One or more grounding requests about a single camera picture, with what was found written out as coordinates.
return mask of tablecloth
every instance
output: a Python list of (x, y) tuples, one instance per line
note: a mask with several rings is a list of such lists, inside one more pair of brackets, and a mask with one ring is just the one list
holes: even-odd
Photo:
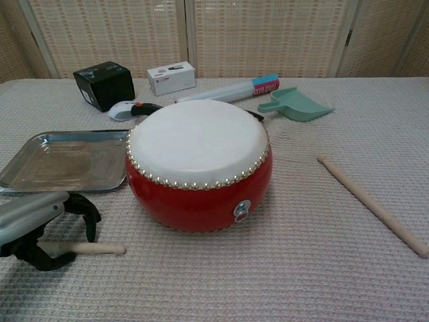
[[(135, 79), (137, 98), (174, 98), (233, 84), (198, 79), (155, 97)], [(429, 260), (409, 247), (321, 164), (326, 154), (429, 243), (429, 78), (283, 78), (333, 113), (308, 123), (277, 113), (264, 124), (273, 176), (260, 206), (217, 233), (180, 233), (156, 223), (127, 183), (85, 194), (102, 221), (99, 242), (123, 256), (78, 256), (39, 272), (0, 258), (0, 321), (429, 321)], [(33, 135), (49, 130), (131, 128), (84, 101), (74, 80), (1, 85), (0, 168)], [(269, 95), (236, 102), (257, 111)], [(20, 194), (2, 194), (0, 203)], [(84, 223), (59, 216), (44, 240), (84, 241)]]

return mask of wooden drumstick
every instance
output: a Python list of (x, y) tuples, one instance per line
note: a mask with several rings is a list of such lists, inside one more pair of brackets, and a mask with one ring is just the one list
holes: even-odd
[(366, 191), (358, 186), (353, 180), (345, 175), (341, 169), (326, 159), (326, 156), (318, 156), (317, 160), (347, 189), (350, 190), (365, 206), (371, 210), (386, 226), (388, 226), (398, 237), (406, 242), (420, 257), (429, 256), (429, 247), (410, 230), (402, 225), (391, 213), (384, 209)]
[(38, 245), (47, 253), (77, 254), (125, 254), (127, 248), (123, 244), (107, 245), (99, 243), (66, 243), (56, 241), (39, 241)]

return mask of metal tray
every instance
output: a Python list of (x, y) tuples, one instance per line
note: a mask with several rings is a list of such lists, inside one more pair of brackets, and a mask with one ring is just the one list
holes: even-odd
[(44, 132), (0, 172), (0, 192), (105, 191), (125, 178), (127, 130)]

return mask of red drum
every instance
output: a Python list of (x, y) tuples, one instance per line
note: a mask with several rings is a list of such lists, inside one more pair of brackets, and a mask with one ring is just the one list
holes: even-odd
[(220, 101), (173, 104), (130, 130), (131, 190), (155, 220), (180, 231), (216, 231), (242, 221), (265, 194), (268, 135), (254, 116)]

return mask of product box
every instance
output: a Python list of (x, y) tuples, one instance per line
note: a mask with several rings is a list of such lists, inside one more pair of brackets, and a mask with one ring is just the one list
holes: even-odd
[(135, 98), (130, 71), (115, 62), (78, 70), (73, 76), (85, 101), (102, 112), (120, 101)]
[(178, 62), (147, 70), (150, 88), (156, 96), (195, 87), (195, 68)]

